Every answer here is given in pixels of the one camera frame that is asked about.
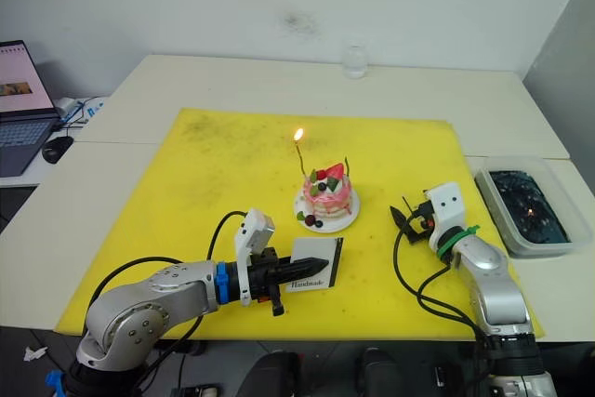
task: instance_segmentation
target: black cable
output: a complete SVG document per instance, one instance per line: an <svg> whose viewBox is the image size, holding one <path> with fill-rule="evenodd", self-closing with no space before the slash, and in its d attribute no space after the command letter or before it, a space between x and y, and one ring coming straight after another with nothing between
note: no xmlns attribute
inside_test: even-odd
<svg viewBox="0 0 595 397"><path fill-rule="evenodd" d="M182 371L184 370L184 362L186 361L186 354L182 355L182 359L179 362L179 370L178 370L178 389L181 389L182 384Z"/></svg>
<svg viewBox="0 0 595 397"><path fill-rule="evenodd" d="M69 131L70 129L82 129L83 127L84 127L84 126L65 126L65 127L63 127L62 129L60 129L60 130L64 130L64 129L66 129L66 137L68 137L68 131Z"/></svg>
<svg viewBox="0 0 595 397"><path fill-rule="evenodd" d="M129 269L130 267L134 267L135 265L139 265L144 262L169 262L170 264L181 264L181 260L175 258L168 258L164 256L149 256L146 258L138 258L131 260L130 262L121 265L120 267L112 271L110 274L108 274L105 278L103 278L103 281L99 283L99 285L93 292L93 296L91 296L91 299L89 300L89 305L86 307L86 309L88 310L91 307L91 304L93 304L95 300L99 298L99 295L101 295L101 291L105 288L108 282L110 282L115 276L120 274L122 271ZM85 334L86 325L83 327L83 337L85 336Z"/></svg>
<svg viewBox="0 0 595 397"><path fill-rule="evenodd" d="M64 123L65 125L67 124L74 124L74 123L78 123L79 121L81 121L83 118L85 118L85 106L88 102L90 102L92 99L95 98L99 98L99 97L91 97L91 98L87 98L85 99L82 103L81 103L81 116L79 116L77 119L75 119L74 121L67 121L66 123Z"/></svg>
<svg viewBox="0 0 595 397"><path fill-rule="evenodd" d="M403 287L409 293L411 293L414 297L417 298L417 291L411 285L409 285L409 283L407 283L405 281L405 279L403 278L403 275L401 274L401 270L399 269L399 244L401 242L401 239L403 238L403 229L407 225L409 225L409 223L411 223L411 221L413 219L414 219L414 216L410 216L407 219L407 221L405 222L405 224L399 229L397 238L394 241L394 250L392 252L392 265L394 267L395 273L397 274L397 278L399 279L399 282L401 282ZM421 299L424 299L428 302L431 302L432 304L436 304L438 306L444 307L445 309L448 309L449 311L456 313L458 315L458 317L456 317L455 315L449 314L449 313L436 311L436 310L426 306L425 304L422 305L422 308L424 310L429 311L430 313L433 313L436 316L441 316L448 320L453 320L453 321L457 321L462 324L469 325L473 329L473 332L474 333L476 332L476 328L475 328L475 327L477 327L476 324L462 310L460 310L460 309L456 308L455 306L452 306L446 302L440 301L439 299L436 299L436 298L428 297L426 295L419 295L419 296L421 297ZM477 330L479 330L480 333L482 332L482 330L479 327L477 327Z"/></svg>
<svg viewBox="0 0 595 397"><path fill-rule="evenodd" d="M221 222L219 223L219 225L217 226L217 228L215 229L215 233L213 234L213 237L211 238L211 244L209 245L208 248L208 253L206 256L207 260L210 260L213 256L213 250L215 248L215 242L217 241L217 237L219 232L221 231L221 228L223 227L223 224L226 222L226 220L228 218L230 218L231 216L243 216L245 217L247 213L243 212L243 211L232 211L228 214L226 214L222 219ZM167 258L167 257L162 257L162 256L151 256L151 257L146 257L146 258L139 258L139 259L135 259L135 260L131 260L130 262L127 262L126 264L118 267L117 269L115 269L114 271L112 271L110 274L108 274L103 281L101 281L101 283L99 283L99 285L97 286L97 288L95 289L95 292L93 292L93 296L91 297L91 299L89 300L89 305L87 307L87 309L89 307L91 307L91 305L93 304L93 302L95 302L95 300L99 297L99 295L101 294L101 291L103 290L103 288L105 288L105 286L108 284L108 282L110 282L115 276L117 276L118 274L120 274L122 271L129 269L130 267L133 267L135 265L141 264L143 262L153 262L153 261L160 261L160 262L169 262L172 264L180 264L181 261L175 258ZM203 321L203 316L199 316L196 318L196 321L194 322L194 324L192 325L192 327L178 340L176 340L174 343L172 343L165 351L161 352L159 354L159 357L157 357L157 359L151 363L147 369L145 370L145 372L142 374L142 376L140 376L140 378L137 380L137 382L135 383L135 386L133 389L137 389L140 387L140 385L142 384L143 381L145 381L147 379L147 377L151 374L152 371L156 371L159 368L159 365L173 352L175 351L178 346L184 342L186 339L188 339L189 337L192 336L192 334L196 331L196 329L198 328L198 326L200 325L200 323ZM183 366L183 362L180 365L180 370L178 372L178 381L181 381L181 370L182 370L182 366Z"/></svg>
<svg viewBox="0 0 595 397"><path fill-rule="evenodd" d="M64 346L66 346L66 349L68 350L68 352L71 354L71 356L75 360L76 359L76 354L71 349L71 347L68 345L68 341L66 341L66 337L64 335L60 335L59 338L62 340L62 342L64 343Z"/></svg>
<svg viewBox="0 0 595 397"><path fill-rule="evenodd" d="M45 347L45 343L41 340L40 337L37 336L37 334L35 334L35 332L33 331L33 329L29 329L29 332L31 332L31 335L33 335L33 338L35 338L35 341L37 341L37 343L39 343L39 347L43 348ZM49 348L46 349L46 354L44 355L47 357L47 359L52 362L61 372L66 371L66 369L64 369L60 363L58 363L56 361L56 359L54 357L52 357L52 355L49 353Z"/></svg>
<svg viewBox="0 0 595 397"><path fill-rule="evenodd" d="M175 351L178 348L178 346L181 343L186 341L194 333L194 331L198 328L198 326L200 325L200 323L202 321L203 321L202 315L199 316L198 318L196 318L196 321L194 322L192 327L184 335L182 335L182 337L180 339L177 339L175 342L173 342L161 355L159 355L157 360L152 362L149 365L149 367L147 367L145 372L142 374L142 376L140 376L140 378L137 380L137 382L135 383L135 385L132 389L133 390L137 389L142 384L142 382L147 379L147 377L151 374L151 372L155 368L159 367L159 364L161 364L173 351Z"/></svg>
<svg viewBox="0 0 595 397"><path fill-rule="evenodd" d="M227 219L230 218L231 216L245 217L246 214L247 213L245 213L244 211L231 211L231 212L227 213L225 216L223 216L223 218L221 219L221 222L219 223L219 225L215 229L215 232L213 233L213 237L211 238L211 244L208 246L208 253L206 254L206 260L211 260L211 258L213 257L213 250L215 249L215 242L217 240L217 236L219 236L221 227L223 227L223 224L227 221Z"/></svg>
<svg viewBox="0 0 595 397"><path fill-rule="evenodd" d="M157 377L157 374L159 373L159 367L160 367L160 365L157 366L155 368L155 370L153 371L151 381L147 384L147 386L145 386L145 388L143 390L140 390L141 394L144 394L152 386L153 382L155 381L155 378Z"/></svg>
<svg viewBox="0 0 595 397"><path fill-rule="evenodd" d="M395 270L395 273L397 274L397 278L399 278L399 281L401 282L401 284L403 285L403 287L412 295L414 295L417 299L417 303L419 304L419 306L421 306L422 309L424 309L425 311L428 311L429 313L432 313L433 315L439 316L441 318L445 318L447 320L451 320L451 321L456 321L458 323L462 323L465 324L467 326L469 326L472 330L473 333L475 335L475 340L477 346L480 346L482 342L485 341L485 339L487 338L487 335L482 331L482 329L476 325L469 317L468 315L463 312L461 309L458 309L455 306L452 306L446 302L440 301L439 299L436 298L432 298L432 297L428 297L426 295L423 295L423 290L424 288L426 288L426 286L428 286L428 284L430 282L432 282L433 280L435 280L436 278L440 277L441 275L445 274L447 271L450 270L451 266L450 264L447 265L446 267L444 267L443 269L440 269L439 271L436 271L434 274L432 274L432 276L430 276L429 278L427 278L419 287L418 290L415 290L411 285L409 285L405 279L403 278L403 275L401 274L401 271L399 269L399 258L398 258L398 253L399 253L399 244L401 242L401 239L403 238L403 229L406 228L409 223L411 223L411 221L414 219L414 216L410 216L406 223L399 229L399 233L397 234L397 237L395 239L394 242L394 250L392 252L392 262L393 262L393 267ZM454 312L456 315L455 316L451 313L446 313L443 311L437 311L436 309L431 308L430 306L428 306L425 302L423 302L424 300L441 306L445 309L448 309L449 311ZM477 360L477 353L474 354L474 358L473 361L475 362ZM488 367L486 371L484 371L483 373L479 374L479 375L475 375L474 378L472 378L471 380L469 380L465 386L463 386L460 390L458 395L460 396L465 396L467 394L467 390L473 386L474 387L474 393L478 391L478 386L479 384L487 377L487 375L490 372L490 368Z"/></svg>
<svg viewBox="0 0 595 397"><path fill-rule="evenodd" d="M436 271L434 274L432 274L432 276L430 276L428 279L426 279L423 283L421 283L421 285L419 286L419 289L417 290L417 303L425 310L429 311L430 313L433 313L433 309L427 308L427 306L424 304L424 302L421 300L421 297L423 296L422 293L424 291L424 289L428 286L429 283L431 283L432 281L434 281L435 279L439 278L440 276L442 276L443 274L445 274L446 272L450 271L451 269L451 265L447 264L446 267L444 267L443 269L440 269L438 271ZM473 348L473 379L471 379L469 382L467 382L465 384L465 386L463 388L461 388L462 390L459 390L459 392L462 392L462 395L466 395L467 394L467 390L473 386L473 396L474 397L479 397L479 385L481 383L481 381L485 378L479 378L479 376L481 375L480 373L480 367L479 367L479 352L478 350L481 348L482 342L481 340L485 337L485 334L483 333L483 331L480 332L476 332L475 333L475 346Z"/></svg>
<svg viewBox="0 0 595 397"><path fill-rule="evenodd" d="M314 387L317 386L318 384L322 383L321 377L324 377L324 369L326 368L326 364L328 363L328 360L331 358L333 353L335 353L335 351L337 350L338 345L339 345L339 341L335 342L335 344L333 345L331 350L326 354L326 357L324 357L324 360L321 363L321 365L317 368L318 373L316 373L314 380L312 381L310 395L313 395L315 393Z"/></svg>
<svg viewBox="0 0 595 397"><path fill-rule="evenodd" d="M262 349L263 349L265 352L267 352L267 353L271 353L271 351L269 351L269 350L267 349L267 347L266 347L264 344L262 344L262 341L257 341L257 344L258 344L258 345L259 345L259 346L260 346L260 347L261 347L261 348L262 348Z"/></svg>

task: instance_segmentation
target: silver robotic arm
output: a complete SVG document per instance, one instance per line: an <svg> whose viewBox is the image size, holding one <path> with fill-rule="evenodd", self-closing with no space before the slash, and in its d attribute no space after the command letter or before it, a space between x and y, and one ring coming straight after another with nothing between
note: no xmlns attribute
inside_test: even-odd
<svg viewBox="0 0 595 397"><path fill-rule="evenodd" d="M218 309L215 276L212 261L175 264L104 293L86 314L77 360L101 371L143 364L171 327Z"/></svg>
<svg viewBox="0 0 595 397"><path fill-rule="evenodd" d="M269 217L256 209L235 235L236 262L211 260L170 265L150 278L100 295L86 314L88 332L76 362L62 377L69 397L140 396L145 361L155 342L170 328L216 311L219 305L266 298L273 315L284 313L279 284L308 278L327 259L290 262L267 247L274 232Z"/></svg>
<svg viewBox="0 0 595 397"><path fill-rule="evenodd" d="M533 325L521 290L509 275L508 258L468 228L458 185L444 183L425 192L428 201L413 211L425 231L408 227L398 210L395 222L410 242L430 238L430 248L459 271L469 288L477 325L485 334L490 366L489 387L495 397L556 397L543 368Z"/></svg>

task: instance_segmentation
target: clear plastic tub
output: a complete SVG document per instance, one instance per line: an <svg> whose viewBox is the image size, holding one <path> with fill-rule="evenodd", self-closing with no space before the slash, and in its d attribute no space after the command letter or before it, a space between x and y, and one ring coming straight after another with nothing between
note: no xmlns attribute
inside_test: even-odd
<svg viewBox="0 0 595 397"><path fill-rule="evenodd" d="M490 176L490 172L494 171L522 171L531 176L543 192L570 242L535 244L525 239ZM476 174L475 181L511 255L522 258L559 256L592 241L593 234L587 222L543 160L536 157L489 157Z"/></svg>

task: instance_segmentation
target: blueberry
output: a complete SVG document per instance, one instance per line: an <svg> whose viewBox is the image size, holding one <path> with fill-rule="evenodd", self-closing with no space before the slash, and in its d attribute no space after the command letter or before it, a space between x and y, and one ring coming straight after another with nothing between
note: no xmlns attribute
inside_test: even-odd
<svg viewBox="0 0 595 397"><path fill-rule="evenodd" d="M304 219L304 223L306 225L308 225L309 227L311 227L312 225L314 225L316 223L316 217L313 214L309 214L308 216L306 216L306 218Z"/></svg>

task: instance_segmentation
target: computer mouse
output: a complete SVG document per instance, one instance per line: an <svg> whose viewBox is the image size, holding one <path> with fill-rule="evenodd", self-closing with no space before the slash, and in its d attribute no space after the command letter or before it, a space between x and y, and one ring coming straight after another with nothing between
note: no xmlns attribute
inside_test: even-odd
<svg viewBox="0 0 595 397"><path fill-rule="evenodd" d="M54 165L58 162L62 155L66 152L68 148L71 147L73 144L74 139L72 137L57 137L56 139L51 139L41 150L41 154L48 163Z"/></svg>

